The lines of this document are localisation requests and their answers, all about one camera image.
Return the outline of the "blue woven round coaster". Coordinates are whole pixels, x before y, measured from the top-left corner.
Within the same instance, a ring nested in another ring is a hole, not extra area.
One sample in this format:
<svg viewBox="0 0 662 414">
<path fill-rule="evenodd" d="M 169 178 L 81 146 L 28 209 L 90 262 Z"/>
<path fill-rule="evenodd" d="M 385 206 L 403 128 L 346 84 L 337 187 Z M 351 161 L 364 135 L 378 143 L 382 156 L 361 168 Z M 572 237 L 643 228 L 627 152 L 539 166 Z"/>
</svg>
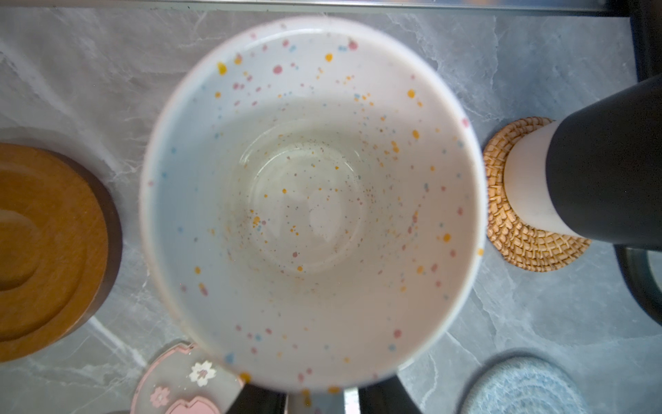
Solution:
<svg viewBox="0 0 662 414">
<path fill-rule="evenodd" d="M 498 362 L 469 389 L 461 413 L 588 413 L 575 382 L 540 358 L 519 356 Z"/>
</svg>

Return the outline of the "pink flower coaster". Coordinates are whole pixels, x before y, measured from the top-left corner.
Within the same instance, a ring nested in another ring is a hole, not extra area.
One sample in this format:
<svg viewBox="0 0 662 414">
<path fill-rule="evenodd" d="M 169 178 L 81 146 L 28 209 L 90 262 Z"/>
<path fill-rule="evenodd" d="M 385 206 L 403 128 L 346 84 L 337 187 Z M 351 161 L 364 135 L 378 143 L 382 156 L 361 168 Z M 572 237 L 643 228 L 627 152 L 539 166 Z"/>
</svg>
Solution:
<svg viewBox="0 0 662 414">
<path fill-rule="evenodd" d="M 195 343 L 178 343 L 147 368 L 130 411 L 220 414 L 229 410 L 243 386 Z"/>
</svg>

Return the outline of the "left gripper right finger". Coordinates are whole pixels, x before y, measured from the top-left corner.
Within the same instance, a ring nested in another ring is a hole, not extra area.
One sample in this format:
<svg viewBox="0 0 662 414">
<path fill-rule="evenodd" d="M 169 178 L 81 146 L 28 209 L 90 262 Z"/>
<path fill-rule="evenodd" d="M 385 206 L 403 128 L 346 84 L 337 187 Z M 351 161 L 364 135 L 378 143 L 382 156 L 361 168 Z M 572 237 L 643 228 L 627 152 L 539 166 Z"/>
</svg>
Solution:
<svg viewBox="0 0 662 414">
<path fill-rule="evenodd" d="M 398 376 L 359 389 L 362 414 L 422 414 Z"/>
</svg>

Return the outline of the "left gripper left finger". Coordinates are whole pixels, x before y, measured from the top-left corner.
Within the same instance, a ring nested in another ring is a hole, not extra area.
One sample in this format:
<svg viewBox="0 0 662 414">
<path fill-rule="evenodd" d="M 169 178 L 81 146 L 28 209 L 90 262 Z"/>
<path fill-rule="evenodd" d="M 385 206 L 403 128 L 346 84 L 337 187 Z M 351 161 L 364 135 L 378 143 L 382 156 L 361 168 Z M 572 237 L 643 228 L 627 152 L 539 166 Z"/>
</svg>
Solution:
<svg viewBox="0 0 662 414">
<path fill-rule="evenodd" d="M 287 394 L 246 384 L 227 414 L 284 414 Z"/>
</svg>

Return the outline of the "rattan woven round coaster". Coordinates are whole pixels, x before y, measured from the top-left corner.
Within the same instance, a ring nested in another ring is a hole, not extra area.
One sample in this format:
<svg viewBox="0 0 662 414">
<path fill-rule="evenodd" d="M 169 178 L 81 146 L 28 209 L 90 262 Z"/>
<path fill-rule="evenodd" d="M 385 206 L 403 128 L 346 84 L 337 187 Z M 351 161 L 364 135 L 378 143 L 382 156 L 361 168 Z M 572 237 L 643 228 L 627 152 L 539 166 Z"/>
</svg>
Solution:
<svg viewBox="0 0 662 414">
<path fill-rule="evenodd" d="M 531 272 L 551 272 L 575 262 L 591 240 L 536 229 L 515 214 L 505 191 L 504 170 L 512 148 L 525 136 L 553 122 L 525 117 L 494 134 L 483 151 L 488 189 L 487 237 L 506 262 Z"/>
</svg>

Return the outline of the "brown wooden coaster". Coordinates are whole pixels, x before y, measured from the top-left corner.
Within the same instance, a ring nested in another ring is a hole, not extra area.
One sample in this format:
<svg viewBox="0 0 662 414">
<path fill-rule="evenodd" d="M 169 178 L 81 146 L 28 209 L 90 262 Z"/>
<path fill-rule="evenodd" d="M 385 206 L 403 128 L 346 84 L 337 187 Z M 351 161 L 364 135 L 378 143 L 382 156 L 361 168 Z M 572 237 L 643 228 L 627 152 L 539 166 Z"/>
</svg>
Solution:
<svg viewBox="0 0 662 414">
<path fill-rule="evenodd" d="M 122 225 L 103 183 L 75 160 L 1 146 L 1 360 L 83 325 L 115 283 Z"/>
</svg>

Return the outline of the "white mug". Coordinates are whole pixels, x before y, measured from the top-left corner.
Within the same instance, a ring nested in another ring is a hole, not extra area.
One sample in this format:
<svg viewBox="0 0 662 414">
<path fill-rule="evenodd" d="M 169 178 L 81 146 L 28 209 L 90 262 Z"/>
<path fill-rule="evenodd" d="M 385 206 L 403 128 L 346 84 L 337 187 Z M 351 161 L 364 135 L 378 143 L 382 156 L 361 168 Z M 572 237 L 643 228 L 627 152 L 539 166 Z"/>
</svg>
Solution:
<svg viewBox="0 0 662 414">
<path fill-rule="evenodd" d="M 486 219 L 459 100 L 400 41 L 334 17 L 260 25 L 205 56 L 141 176 L 167 308 L 222 365 L 281 392 L 412 363 L 467 300 Z"/>
</svg>

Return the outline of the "black mug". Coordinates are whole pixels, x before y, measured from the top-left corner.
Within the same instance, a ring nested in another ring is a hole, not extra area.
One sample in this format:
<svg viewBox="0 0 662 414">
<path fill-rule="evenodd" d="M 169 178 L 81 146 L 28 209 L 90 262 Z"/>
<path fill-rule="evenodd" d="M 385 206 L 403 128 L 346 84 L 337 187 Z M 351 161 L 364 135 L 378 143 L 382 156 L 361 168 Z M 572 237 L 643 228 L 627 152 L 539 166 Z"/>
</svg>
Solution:
<svg viewBox="0 0 662 414">
<path fill-rule="evenodd" d="M 536 229 L 611 243 L 635 301 L 661 320 L 648 252 L 661 249 L 661 77 L 524 136 L 503 184 Z"/>
</svg>

